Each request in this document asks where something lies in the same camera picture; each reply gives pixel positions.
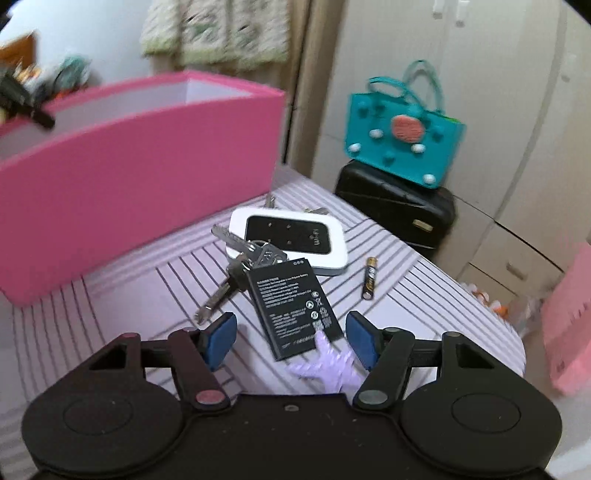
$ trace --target car key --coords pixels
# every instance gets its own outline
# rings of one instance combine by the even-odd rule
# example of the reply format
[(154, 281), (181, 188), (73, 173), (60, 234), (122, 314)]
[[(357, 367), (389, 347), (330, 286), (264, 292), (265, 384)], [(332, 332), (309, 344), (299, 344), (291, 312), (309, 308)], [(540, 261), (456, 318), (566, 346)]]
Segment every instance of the car key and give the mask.
[(213, 312), (238, 291), (248, 288), (246, 272), (251, 269), (252, 263), (244, 254), (238, 255), (230, 262), (226, 269), (227, 276), (219, 288), (210, 296), (202, 307), (194, 315), (197, 323), (201, 324), (211, 319)]

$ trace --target drawer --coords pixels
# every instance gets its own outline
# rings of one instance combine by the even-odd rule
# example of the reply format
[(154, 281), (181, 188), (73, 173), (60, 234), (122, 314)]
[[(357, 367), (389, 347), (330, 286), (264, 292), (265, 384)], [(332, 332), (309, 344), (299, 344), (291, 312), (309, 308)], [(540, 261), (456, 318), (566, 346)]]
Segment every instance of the drawer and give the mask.
[(473, 283), (478, 287), (478, 290), (488, 293), (491, 301), (498, 300), (503, 305), (509, 305), (511, 300), (516, 297), (511, 290), (505, 288), (494, 278), (489, 277), (471, 264), (464, 269), (464, 272), (457, 280), (468, 285)]
[(472, 264), (517, 295), (555, 285), (562, 272), (515, 235), (493, 225)]

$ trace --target teal handbag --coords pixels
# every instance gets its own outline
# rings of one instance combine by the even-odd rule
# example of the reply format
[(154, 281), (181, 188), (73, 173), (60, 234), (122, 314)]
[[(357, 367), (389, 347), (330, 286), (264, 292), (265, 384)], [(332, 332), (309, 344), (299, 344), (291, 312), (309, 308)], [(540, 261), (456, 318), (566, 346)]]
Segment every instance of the teal handbag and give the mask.
[[(435, 93), (434, 111), (428, 110), (410, 88), (419, 66)], [(396, 97), (376, 90), (379, 83), (397, 88), (401, 95)], [(435, 69), (426, 60), (417, 60), (406, 69), (402, 81), (374, 77), (368, 81), (368, 90), (350, 97), (345, 138), (349, 158), (426, 188), (437, 188), (452, 163), (466, 126), (445, 116)]]

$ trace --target white wardrobe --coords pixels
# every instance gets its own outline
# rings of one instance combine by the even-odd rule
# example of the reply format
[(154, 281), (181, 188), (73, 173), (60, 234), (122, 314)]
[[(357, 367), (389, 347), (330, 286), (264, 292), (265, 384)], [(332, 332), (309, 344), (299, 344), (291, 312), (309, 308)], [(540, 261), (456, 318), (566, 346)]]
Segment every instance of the white wardrobe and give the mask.
[[(348, 162), (349, 94), (415, 59), (435, 65), (447, 114), (467, 125), (436, 263), (503, 302), (540, 291), (591, 231), (591, 27), (561, 0), (349, 0), (314, 181), (333, 190)], [(427, 82), (418, 91), (432, 101)]]

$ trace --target white wall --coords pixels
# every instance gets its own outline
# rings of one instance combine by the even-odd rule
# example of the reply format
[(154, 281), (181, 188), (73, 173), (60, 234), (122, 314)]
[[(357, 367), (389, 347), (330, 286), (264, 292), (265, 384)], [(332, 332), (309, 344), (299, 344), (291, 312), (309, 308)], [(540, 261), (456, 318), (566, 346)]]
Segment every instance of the white wall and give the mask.
[(59, 63), (79, 53), (104, 83), (149, 75), (139, 35), (151, 0), (21, 0), (0, 43), (38, 32), (37, 61)]

